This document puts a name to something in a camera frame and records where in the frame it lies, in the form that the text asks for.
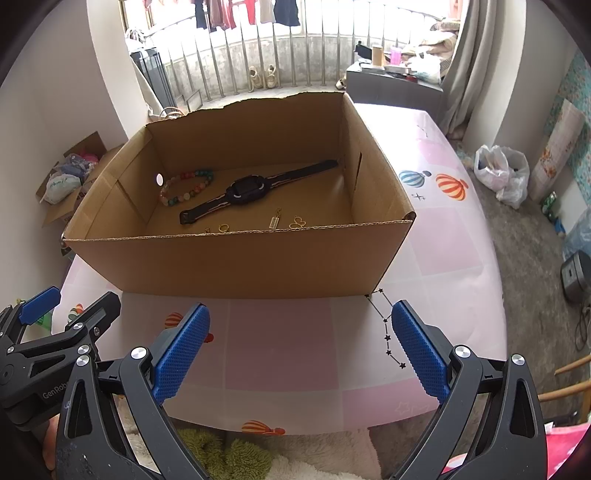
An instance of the blue hot air balloon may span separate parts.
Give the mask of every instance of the blue hot air balloon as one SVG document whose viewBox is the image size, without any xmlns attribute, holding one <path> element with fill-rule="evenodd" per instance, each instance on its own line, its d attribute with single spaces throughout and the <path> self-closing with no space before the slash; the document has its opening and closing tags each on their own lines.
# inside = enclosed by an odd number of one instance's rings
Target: blue hot air balloon
<svg viewBox="0 0 591 480">
<path fill-rule="evenodd" d="M 412 170 L 403 170 L 398 175 L 401 182 L 404 182 L 406 185 L 410 187 L 419 188 L 425 185 L 425 177 L 430 177 L 431 172 L 427 170 L 423 170 L 423 172 L 412 171 Z"/>
</svg>

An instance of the cardboard box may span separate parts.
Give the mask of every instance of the cardboard box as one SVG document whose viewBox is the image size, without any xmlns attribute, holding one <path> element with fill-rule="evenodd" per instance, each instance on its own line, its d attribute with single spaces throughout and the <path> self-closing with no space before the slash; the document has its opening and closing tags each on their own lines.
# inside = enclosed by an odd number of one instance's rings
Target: cardboard box
<svg viewBox="0 0 591 480">
<path fill-rule="evenodd" d="M 181 225 L 182 210 L 249 174 L 327 159 L 334 168 Z M 173 207 L 165 179 L 211 168 L 204 191 Z M 186 192 L 183 180 L 170 194 Z M 281 208 L 277 230 L 269 230 Z M 292 230 L 295 216 L 306 227 Z M 287 299 L 371 293 L 415 213 L 354 104 L 341 93 L 250 99 L 141 129 L 103 170 L 74 214 L 66 243 L 118 288 L 134 293 Z M 230 231 L 219 233 L 227 223 Z"/>
<path fill-rule="evenodd" d="M 70 193 L 66 198 L 64 198 L 60 203 L 56 203 L 52 205 L 48 203 L 49 207 L 47 208 L 47 213 L 45 215 L 45 220 L 43 221 L 43 226 L 49 225 L 50 223 L 54 222 L 55 220 L 61 220 L 64 223 L 70 221 L 74 212 L 82 202 L 82 199 L 90 190 L 90 187 L 95 182 L 95 180 L 99 177 L 100 172 L 107 166 L 107 164 L 113 159 L 115 154 L 121 149 L 121 147 L 114 148 L 107 152 L 103 141 L 101 140 L 99 133 L 94 132 L 92 135 L 86 137 L 84 140 L 79 142 L 78 144 L 74 145 L 71 149 L 64 153 L 64 158 L 72 153 L 80 154 L 82 152 L 89 153 L 96 155 L 99 158 L 99 164 L 90 172 L 88 178 L 81 185 L 79 188 L 74 190 Z M 49 177 L 53 174 L 55 170 L 51 170 L 41 186 L 37 189 L 37 197 L 42 199 L 45 195 L 45 190 L 47 187 L 47 182 L 49 181 Z"/>
</svg>

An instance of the beaded bracelet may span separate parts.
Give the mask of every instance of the beaded bracelet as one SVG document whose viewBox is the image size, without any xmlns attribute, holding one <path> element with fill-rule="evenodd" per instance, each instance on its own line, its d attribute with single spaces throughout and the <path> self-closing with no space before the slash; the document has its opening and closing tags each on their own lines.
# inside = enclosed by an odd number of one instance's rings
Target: beaded bracelet
<svg viewBox="0 0 591 480">
<path fill-rule="evenodd" d="M 174 185 L 180 180 L 188 180 L 195 177 L 205 177 L 205 180 L 195 185 L 195 188 L 189 190 L 186 193 L 183 193 L 182 195 L 177 195 L 176 197 L 173 197 L 171 199 L 167 198 L 166 193 L 168 192 L 170 186 Z M 212 182 L 212 180 L 213 172 L 211 170 L 195 170 L 189 171 L 187 173 L 181 173 L 180 175 L 176 175 L 175 177 L 172 177 L 171 179 L 167 180 L 162 189 L 160 190 L 160 202 L 162 202 L 162 204 L 167 207 L 172 207 L 172 205 L 176 205 L 177 203 L 185 202 L 186 200 L 195 197 L 195 195 L 198 194 L 200 191 L 204 190 L 205 187 L 207 187 L 207 185 L 209 185 Z"/>
</svg>

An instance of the white shoe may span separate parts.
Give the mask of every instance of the white shoe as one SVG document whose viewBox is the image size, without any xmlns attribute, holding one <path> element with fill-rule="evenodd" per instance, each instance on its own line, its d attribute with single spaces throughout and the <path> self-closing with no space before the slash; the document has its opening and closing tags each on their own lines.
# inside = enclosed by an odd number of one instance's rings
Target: white shoe
<svg viewBox="0 0 591 480">
<path fill-rule="evenodd" d="M 259 75 L 258 70 L 256 67 L 249 67 L 248 74 L 250 75 L 252 86 L 254 88 L 264 88 L 265 84 L 261 75 Z"/>
<path fill-rule="evenodd" d="M 275 88 L 277 86 L 277 69 L 274 65 L 269 65 L 267 70 L 267 88 Z"/>
</svg>

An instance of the curtain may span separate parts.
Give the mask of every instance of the curtain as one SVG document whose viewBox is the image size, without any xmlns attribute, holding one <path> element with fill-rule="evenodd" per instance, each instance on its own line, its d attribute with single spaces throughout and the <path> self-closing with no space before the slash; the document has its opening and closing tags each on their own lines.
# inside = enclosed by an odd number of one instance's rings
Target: curtain
<svg viewBox="0 0 591 480">
<path fill-rule="evenodd" d="M 451 134 L 466 122 L 482 90 L 495 32 L 497 0 L 470 0 L 449 72 L 443 80 L 439 128 Z"/>
</svg>

